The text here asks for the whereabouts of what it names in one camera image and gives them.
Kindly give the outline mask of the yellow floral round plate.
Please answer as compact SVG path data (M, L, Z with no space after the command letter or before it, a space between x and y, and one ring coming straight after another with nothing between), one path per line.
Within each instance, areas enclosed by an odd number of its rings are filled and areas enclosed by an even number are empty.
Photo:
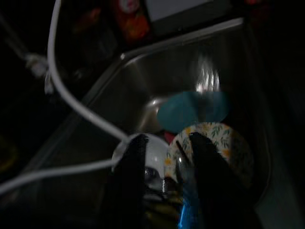
M164 161L164 175L177 181L176 162L181 161L178 141L187 158L193 163L193 149L189 135L198 132L209 138L216 146L217 153L227 162L245 188L250 188L254 176L254 157L247 141L233 128L223 123L199 123L181 131L169 145Z

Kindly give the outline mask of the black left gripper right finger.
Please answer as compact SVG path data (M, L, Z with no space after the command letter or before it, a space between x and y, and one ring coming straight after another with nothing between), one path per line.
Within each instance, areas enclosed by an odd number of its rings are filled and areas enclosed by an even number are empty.
M263 229L251 195L204 135L190 134L205 229Z

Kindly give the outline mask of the white bowl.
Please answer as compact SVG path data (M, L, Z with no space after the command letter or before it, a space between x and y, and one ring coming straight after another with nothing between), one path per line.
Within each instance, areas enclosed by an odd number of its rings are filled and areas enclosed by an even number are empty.
M164 140L152 134L133 134L115 148L112 159L118 163L111 171L122 175L125 184L140 188L146 199L167 199L164 161L168 147Z

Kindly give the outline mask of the stainless steel spoon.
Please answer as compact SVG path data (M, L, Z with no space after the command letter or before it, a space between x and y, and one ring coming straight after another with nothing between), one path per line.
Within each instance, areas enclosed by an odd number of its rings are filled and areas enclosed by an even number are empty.
M187 184L193 177L192 168L186 163L182 156L178 156L175 166L176 178L178 183Z

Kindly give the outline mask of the stainless steel sink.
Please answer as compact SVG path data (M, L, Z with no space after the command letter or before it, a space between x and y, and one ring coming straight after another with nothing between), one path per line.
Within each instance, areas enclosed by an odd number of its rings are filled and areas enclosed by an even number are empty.
M272 174L265 125L269 117L258 110L264 97L255 76L261 71L249 52L247 29L244 20L236 18L128 52L99 77L83 102L127 134L145 132L161 137L164 128L157 122L158 108L171 95L195 90L198 57L210 59L219 73L221 89L231 100L224 122L245 137L254 153L250 191L261 226L267 229L268 211L274 213L267 204ZM24 172L110 158L118 142L72 113ZM17 201L25 213L54 213L57 219L92 222L107 175L102 170L35 182L17 192Z

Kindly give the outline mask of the black chopstick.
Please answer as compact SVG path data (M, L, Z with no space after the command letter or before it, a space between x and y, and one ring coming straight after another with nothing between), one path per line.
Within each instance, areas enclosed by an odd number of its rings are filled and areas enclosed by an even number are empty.
M181 144L179 143L178 140L176 141L176 145L177 145L177 147L178 147L178 149L179 149L179 151L180 151L182 157L183 157L184 160L186 161L186 163L187 163L187 164L190 164L190 160L189 160L189 158L187 157L185 151L183 150L183 147L181 146Z

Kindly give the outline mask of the blue round plate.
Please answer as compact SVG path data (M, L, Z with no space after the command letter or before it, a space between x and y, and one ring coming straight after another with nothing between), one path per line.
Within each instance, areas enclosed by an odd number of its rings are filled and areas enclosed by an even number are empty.
M157 120L164 130L179 133L198 123L221 122L230 109L230 100L224 92L182 92L161 105Z

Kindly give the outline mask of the red orange labelled bottle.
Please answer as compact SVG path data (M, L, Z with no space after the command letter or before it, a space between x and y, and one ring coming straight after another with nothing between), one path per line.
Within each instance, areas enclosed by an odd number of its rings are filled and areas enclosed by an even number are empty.
M113 0L112 7L127 43L142 41L150 34L150 25L140 0Z

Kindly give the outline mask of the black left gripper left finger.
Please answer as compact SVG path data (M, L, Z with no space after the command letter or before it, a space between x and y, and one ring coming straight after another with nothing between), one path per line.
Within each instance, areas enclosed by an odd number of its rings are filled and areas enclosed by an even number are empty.
M104 229L143 229L144 171L148 137L128 145L104 190Z

